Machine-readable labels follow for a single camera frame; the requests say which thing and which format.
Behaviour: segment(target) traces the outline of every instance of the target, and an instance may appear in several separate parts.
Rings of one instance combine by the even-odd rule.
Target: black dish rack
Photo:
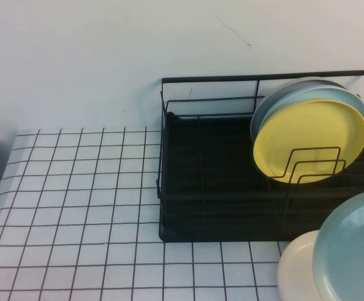
[[[278,182],[256,167],[249,126],[258,101],[264,97],[259,94],[260,84],[301,77],[333,80],[350,77],[364,81],[364,71],[162,79],[157,179],[162,240],[290,241],[305,232],[318,230],[343,201],[364,192],[364,149],[342,172],[313,183]],[[254,84],[253,95],[164,100],[167,84],[228,82]],[[185,114],[195,103],[235,100],[247,102],[250,109]],[[176,104],[182,107],[183,114],[171,111]],[[339,159],[338,147],[331,145],[330,148],[337,153],[332,161],[345,164]]]

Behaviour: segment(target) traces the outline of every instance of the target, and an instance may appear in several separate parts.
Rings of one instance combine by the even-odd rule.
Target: plate rim
[[[351,97],[353,97],[353,99],[355,99],[358,103],[359,103],[359,107],[363,107],[362,109],[364,110],[364,102],[363,100],[356,94],[354,94],[353,92],[347,90],[347,89],[343,89],[343,88],[340,88],[340,87],[334,87],[334,86],[331,86],[331,85],[317,85],[317,86],[313,86],[313,87],[309,87],[309,88],[302,88],[302,89],[299,89],[295,92],[292,92],[292,93],[289,93],[287,94],[286,96],[284,96],[283,98],[280,98],[276,103],[274,103],[274,105],[269,108],[269,110],[266,112],[265,116],[263,117],[263,121],[261,122],[261,125],[259,127],[259,130],[261,131],[261,128],[263,127],[263,125],[266,123],[266,121],[271,118],[274,114],[276,114],[279,110],[281,110],[282,108],[285,108],[287,105],[285,105],[284,107],[280,108],[279,110],[277,111],[274,111],[273,114],[271,114],[271,111],[276,109],[276,107],[278,105],[281,105],[283,102],[289,100],[291,97],[294,97],[294,96],[297,96],[298,94],[302,94],[302,93],[306,93],[306,92],[309,92],[309,91],[314,91],[314,90],[334,90],[334,91],[339,91],[341,93],[344,93],[346,95],[349,95]],[[321,98],[325,98],[325,99],[329,99],[329,98],[326,98],[326,97],[322,97],[322,96],[319,96],[317,97],[319,99]],[[306,101],[307,99],[302,99],[302,100],[297,100],[291,104],[294,104],[294,103],[299,103],[299,102],[304,102]],[[338,102],[341,102],[341,103],[345,103],[345,104],[348,104],[342,100],[340,100],[339,98],[331,98],[333,100],[337,100]],[[358,110],[359,113],[361,114],[361,116],[363,116],[364,118],[364,115],[362,114],[362,112],[360,110]]]
[[[275,97],[275,94],[278,93],[278,92],[281,92],[281,90],[283,89],[286,89],[292,85],[297,85],[299,83],[303,83],[303,82],[323,82],[325,83],[326,85],[327,84],[330,84],[334,87],[341,87],[343,89],[345,89],[344,86],[340,85],[339,83],[336,83],[332,80],[327,80],[323,77],[301,77],[301,78],[296,78],[294,80],[290,80],[288,81],[287,83],[284,83],[278,87],[275,88],[275,90],[273,90],[270,94],[268,94],[267,96],[264,97],[264,99],[262,100],[262,102],[258,105],[257,108],[254,108],[255,111],[253,113],[253,116],[252,116],[252,119],[251,119],[251,123],[250,123],[250,136],[251,136],[251,139],[254,141],[256,140],[256,137],[259,133],[259,127],[258,129],[255,129],[254,128],[254,124],[256,123],[256,120],[258,118],[261,118],[261,120],[264,118],[266,112],[268,112],[269,108],[272,107],[272,105],[269,106],[269,102],[271,101],[278,101],[279,98],[277,98],[276,100],[273,99],[273,97]]]

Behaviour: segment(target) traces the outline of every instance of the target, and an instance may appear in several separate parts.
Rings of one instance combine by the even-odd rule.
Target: black grid line
[[[72,244],[72,245],[65,245],[65,246],[80,246],[80,244]],[[105,244],[82,244],[84,245],[105,245]],[[278,261],[259,261],[259,262],[249,262],[249,261],[237,261],[237,262],[228,262],[228,265],[243,265],[243,264],[270,264],[270,263],[278,263]],[[124,266],[142,266],[142,265],[157,265],[157,266],[162,266],[162,265],[191,265],[193,263],[191,262],[167,262],[167,263],[107,263],[107,264],[101,264],[101,265],[49,265],[50,268],[74,268],[74,267],[124,267]],[[194,264],[196,265],[218,265],[219,262],[195,262]],[[46,265],[25,265],[25,266],[20,266],[20,268],[45,268],[47,267]],[[18,269],[19,266],[0,266],[0,268],[8,268],[8,269]]]
[[[53,159],[53,158],[54,158],[54,156],[55,156],[56,146],[58,145],[58,141],[59,141],[59,137],[60,137],[60,135],[61,135],[61,131],[60,131],[60,132],[59,132],[59,134],[58,134],[58,138],[57,138],[57,140],[56,140],[55,148],[54,148],[54,151],[53,151],[53,153],[52,153],[52,158],[51,158],[51,159]],[[49,166],[48,166],[48,172],[47,172],[47,174],[45,175],[45,178],[44,178],[43,190],[44,190],[44,186],[45,186],[45,183],[46,183],[46,180],[47,180],[47,177],[48,177],[49,169],[51,168],[51,164],[52,164],[52,162],[50,162],[50,164],[49,164]],[[37,207],[36,207],[36,208],[35,208],[35,210],[34,210],[33,219],[31,220],[31,226],[29,227],[29,231],[28,231],[28,233],[27,233],[26,242],[25,242],[25,244],[26,244],[26,245],[27,245],[27,241],[28,241],[29,236],[30,236],[31,228],[33,227],[34,219],[35,219],[36,214],[37,214],[38,204],[39,204],[39,202],[40,202],[40,200],[41,200],[41,196],[42,196],[42,195],[43,195],[43,192],[41,191],[41,192],[40,192],[40,194],[39,194],[39,198],[38,198],[38,202],[37,202]],[[18,268],[16,269],[16,274],[14,274],[14,279],[13,279],[13,283],[12,283],[12,289],[11,289],[11,292],[9,293],[9,298],[8,298],[8,299],[10,299],[10,298],[11,298],[12,291],[13,291],[14,284],[15,284],[15,282],[16,282],[16,279],[17,279],[17,277],[18,277],[19,268],[20,268],[21,261],[22,261],[22,259],[23,259],[23,255],[24,255],[24,251],[25,251],[25,249],[26,249],[26,247],[24,246],[24,247],[23,247],[23,250],[22,250],[22,252],[21,252],[21,256],[20,256],[20,260],[19,260]]]
[[[224,280],[224,293],[225,293],[225,301],[227,301],[227,294],[226,294],[226,279],[225,279],[225,266],[224,266],[224,254],[222,251],[222,243],[219,243],[219,248],[221,250],[221,265],[222,265],[222,277]]]
[[[81,141],[81,135],[83,133],[83,130],[81,130],[80,132],[80,137],[79,137],[79,141],[78,141],[78,145],[80,145],[80,141]],[[78,153],[78,148],[76,150],[76,154],[75,154],[75,160],[73,160],[73,165],[71,167],[71,170],[73,171],[73,168],[75,166],[75,161],[76,161],[76,157],[77,157],[77,153]],[[58,224],[56,225],[56,229],[55,229],[55,234],[54,234],[54,237],[53,237],[53,244],[51,246],[51,249],[49,251],[49,255],[48,255],[48,261],[47,261],[47,266],[45,268],[45,271],[44,271],[44,277],[43,277],[43,282],[41,283],[41,291],[39,293],[39,296],[38,296],[38,301],[41,300],[41,294],[42,294],[42,289],[44,287],[44,283],[45,283],[45,279],[46,279],[46,274],[48,272],[48,267],[49,267],[49,262],[51,261],[51,257],[52,257],[52,251],[53,251],[53,248],[54,248],[54,245],[55,245],[55,239],[56,239],[56,235],[58,234],[58,228],[59,228],[59,223],[61,221],[61,217],[62,217],[62,212],[63,212],[63,206],[65,205],[65,201],[66,201],[66,195],[68,194],[68,188],[69,188],[69,185],[70,185],[70,179],[71,177],[69,177],[68,179],[68,184],[67,184],[67,189],[65,191],[65,196],[63,198],[63,202],[62,202],[62,207],[61,207],[61,211],[59,213],[59,218],[58,218]]]
[[[254,285],[228,285],[226,288],[254,288]],[[257,287],[262,288],[262,287],[278,287],[277,285],[258,285]],[[147,289],[166,289],[166,288],[192,288],[192,287],[138,287],[136,289],[139,290],[147,290]],[[218,285],[218,286],[208,286],[208,285],[200,285],[200,286],[196,286],[195,288],[225,288],[223,285]],[[111,287],[111,288],[106,288],[104,287],[103,290],[125,290],[125,289],[129,289],[132,290],[133,287]],[[0,292],[55,292],[55,291],[64,291],[64,290],[69,290],[70,288],[24,288],[24,289],[14,289],[14,290],[0,290]],[[76,290],[98,290],[98,288],[96,287],[83,287],[83,288],[72,288],[72,291],[76,291]]]
[[[83,225],[88,225],[88,226],[111,226],[114,224],[159,224],[158,221],[143,221],[143,222],[121,222],[121,223],[85,223],[85,224],[59,224],[59,226],[83,226]],[[34,228],[42,228],[42,227],[55,227],[56,225],[58,225],[58,223],[56,224],[36,224],[33,225]],[[30,225],[26,225],[26,224],[19,224],[19,225],[2,225],[0,226],[0,228],[28,228],[30,227]]]
[[[156,187],[141,187],[141,189],[156,189]],[[140,187],[118,187],[118,189],[140,189]],[[90,189],[50,189],[50,190],[44,190],[44,191],[89,191]],[[114,188],[94,188],[93,190],[114,190]],[[41,190],[10,190],[6,191],[4,193],[0,193],[0,196],[7,193],[39,193]]]
[[[158,171],[145,171],[144,173],[145,174],[158,174]],[[84,172],[84,173],[82,173],[81,172],[81,173],[76,173],[76,174],[48,174],[47,176],[92,176],[94,174],[141,174],[141,172],[140,171],[96,172],[96,173],[94,173],[94,172]],[[20,175],[9,176],[9,177],[2,178],[2,180],[12,179],[14,177],[22,177],[22,176],[20,176]],[[45,174],[25,174],[23,177],[45,177]]]
[[[36,145],[36,141],[37,141],[37,139],[38,139],[38,133],[37,133],[37,135],[36,135],[36,137],[35,137],[35,140],[34,140],[34,144],[33,144],[33,146],[34,145]],[[31,154],[33,153],[33,149],[31,149],[31,152],[30,152],[30,154],[29,154],[29,160],[30,160],[30,157],[31,157]],[[26,172],[26,168],[27,168],[27,165],[28,165],[28,162],[29,161],[27,161],[27,163],[26,163],[26,167],[24,168],[24,171],[23,171],[23,175],[24,175],[24,173]],[[17,191],[15,192],[15,195],[14,195],[14,197],[13,197],[13,201],[12,201],[12,206],[13,206],[13,203],[14,203],[14,199],[15,199],[15,197],[16,197],[16,195],[17,195],[17,193],[18,193],[18,190],[19,190],[19,188],[20,188],[20,185],[21,185],[21,181],[23,180],[23,178],[21,178],[20,179],[20,181],[19,181],[19,185],[18,185],[18,189],[17,189]],[[5,219],[5,222],[4,222],[4,226],[3,226],[3,228],[2,228],[2,230],[1,230],[1,234],[0,234],[0,241],[1,241],[1,238],[2,238],[2,234],[3,234],[3,232],[4,232],[4,227],[5,227],[5,225],[6,225],[6,223],[8,222],[8,219],[9,219],[9,215],[11,214],[11,209],[9,209],[9,212],[8,212],[8,215],[6,216],[6,219]]]
[[[124,242],[111,242],[109,243],[110,245],[132,245],[135,244],[136,242],[134,241],[124,241]],[[144,244],[159,244],[160,242],[158,241],[140,241],[138,242],[139,245],[144,245]],[[49,243],[49,244],[40,244],[40,245],[35,245],[35,244],[27,244],[26,246],[80,246],[80,245],[105,245],[107,243]],[[0,247],[14,247],[14,246],[25,246],[24,244],[22,245],[0,245]],[[197,264],[201,264],[201,265],[205,265],[205,264],[215,264],[215,263],[219,263],[219,262],[196,262]],[[251,263],[251,261],[231,261],[231,262],[227,262],[228,264],[230,263]],[[254,263],[278,263],[278,261],[255,261]],[[165,263],[165,265],[167,264],[184,264],[184,263],[178,263],[178,262],[170,262],[170,263]]]
[[[144,130],[127,130],[127,133],[151,133],[151,132],[154,132],[154,133],[161,133],[160,130],[147,130],[147,131],[144,131]],[[101,134],[102,132],[85,132],[83,134],[85,135],[88,135],[88,134]],[[123,131],[114,131],[114,132],[104,132],[104,134],[121,134],[123,133]],[[70,133],[62,133],[62,135],[80,135],[81,132],[70,132]],[[19,135],[16,135],[16,137],[24,137],[24,136],[35,136],[37,134],[19,134]],[[58,133],[42,133],[40,135],[44,135],[44,136],[47,136],[47,135],[58,135]]]
[[[119,157],[111,157],[111,158],[99,158],[98,160],[119,160]],[[123,160],[132,160],[132,159],[143,159],[142,157],[130,157],[130,158],[122,158]],[[159,157],[146,157],[146,159],[159,159]],[[97,159],[76,159],[76,161],[95,161]],[[69,159],[53,159],[53,162],[62,162],[62,161],[73,161]],[[17,164],[22,162],[50,162],[50,160],[20,160],[15,162],[9,162],[7,165],[11,164]]]
[[[85,229],[86,229],[87,217],[88,217],[88,212],[89,212],[89,209],[90,209],[91,195],[93,194],[93,188],[94,188],[95,173],[96,173],[96,169],[98,167],[98,158],[100,157],[101,145],[102,145],[102,138],[103,137],[104,137],[104,129],[102,130],[102,134],[101,134],[100,148],[98,149],[98,156],[97,156],[97,161],[96,161],[96,164],[95,164],[95,171],[94,171],[94,176],[93,176],[93,182],[91,184],[90,197],[88,198],[88,207],[87,207],[86,217],[85,217],[85,220],[84,220],[83,231],[81,232],[81,238],[80,238],[80,243],[81,244],[83,242],[83,236],[84,236],[84,232],[85,232]],[[72,295],[72,292],[73,292],[72,289],[73,289],[73,287],[75,285],[75,279],[76,279],[76,273],[77,273],[77,265],[78,265],[79,258],[80,258],[81,244],[80,244],[80,246],[78,248],[79,250],[78,250],[78,253],[77,253],[76,268],[75,268],[75,272],[73,274],[73,280],[72,280],[72,283],[71,283],[71,290],[70,290],[70,294],[69,294],[69,301],[71,300],[71,295]]]
[[[251,259],[251,262],[253,262],[250,241],[249,241],[249,250],[250,250],[250,259]],[[256,288],[257,301],[260,301],[259,297],[258,297],[258,285],[257,285],[257,280],[256,280],[256,271],[254,269],[254,263],[251,264],[251,267],[252,267],[252,276],[253,276],[253,279],[254,279],[254,287]]]
[[[158,206],[159,204],[141,204],[141,206]],[[113,207],[114,205],[104,204],[104,205],[90,205],[90,207]],[[131,207],[138,206],[138,204],[121,204],[115,205],[115,207]],[[87,208],[87,205],[71,205],[65,206],[65,208]],[[14,209],[33,209],[33,208],[44,208],[44,209],[52,209],[52,208],[62,208],[62,206],[39,206],[39,207],[13,207]],[[0,211],[10,209],[10,207],[0,208]]]
[[[147,139],[147,132],[145,132],[144,141]],[[142,166],[142,178],[140,183],[140,199],[138,200],[138,204],[140,205],[142,203],[142,188],[143,188],[143,171],[144,171],[144,159],[145,159],[145,146],[143,149],[143,166]],[[137,215],[137,222],[140,221],[140,213],[141,213],[141,207],[138,207],[138,215]],[[137,259],[137,243],[138,243],[138,229],[139,225],[137,225],[137,232],[136,232],[136,246],[134,250],[134,266],[133,266],[133,278],[132,278],[132,294],[131,294],[131,301],[133,301],[133,294],[134,294],[134,281],[136,276],[136,259]]]
[[[279,255],[282,256],[281,245],[279,244],[278,241],[276,243],[278,244]]]
[[[162,256],[162,301],[165,300],[165,243],[164,244],[164,254]]]
[[[123,130],[123,138],[122,138],[122,141],[125,141],[125,132],[126,132],[126,128],[124,128],[124,130]],[[115,215],[115,205],[116,205],[116,202],[117,202],[117,192],[118,192],[120,166],[122,164],[122,154],[123,154],[123,145],[122,145],[122,148],[120,149],[120,159],[119,159],[119,167],[118,167],[118,177],[117,177],[117,185],[116,185],[116,188],[115,188],[115,197],[113,199],[113,209],[112,209],[111,221],[113,221],[113,217]],[[102,300],[102,294],[103,294],[103,289],[104,289],[104,284],[105,284],[105,274],[107,272],[107,266],[108,266],[108,253],[109,253],[110,242],[111,242],[111,234],[112,234],[112,226],[109,229],[109,235],[108,235],[108,245],[107,245],[107,253],[105,254],[105,265],[104,265],[104,272],[103,272],[103,275],[102,275],[102,285],[101,285],[101,292],[100,292],[100,301]]]
[[[108,144],[108,145],[103,145],[105,147],[113,147],[113,146],[150,146],[150,145],[160,145],[159,143],[147,143],[147,144]],[[59,145],[56,148],[57,149],[75,149],[77,146],[71,146],[71,145]],[[84,147],[99,147],[98,144],[92,144],[92,145],[81,145],[79,146],[79,148],[84,148]],[[31,146],[27,146],[27,147],[17,147],[15,149],[12,149],[12,151],[20,151],[22,149],[32,149],[33,147]],[[54,149],[55,146],[36,146],[35,149]]]
[[[195,275],[194,275],[194,243],[192,243],[192,271],[193,271],[193,301],[195,301]]]

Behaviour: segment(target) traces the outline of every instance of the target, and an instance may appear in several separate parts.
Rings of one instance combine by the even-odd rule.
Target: white grid mat
[[[0,300],[278,301],[286,243],[162,243],[160,132],[24,134],[0,185]]]

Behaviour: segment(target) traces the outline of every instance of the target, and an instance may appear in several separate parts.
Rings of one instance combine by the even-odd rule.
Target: white object
[[[278,287],[283,301],[322,301],[313,276],[313,250],[317,231],[297,237],[282,254]]]

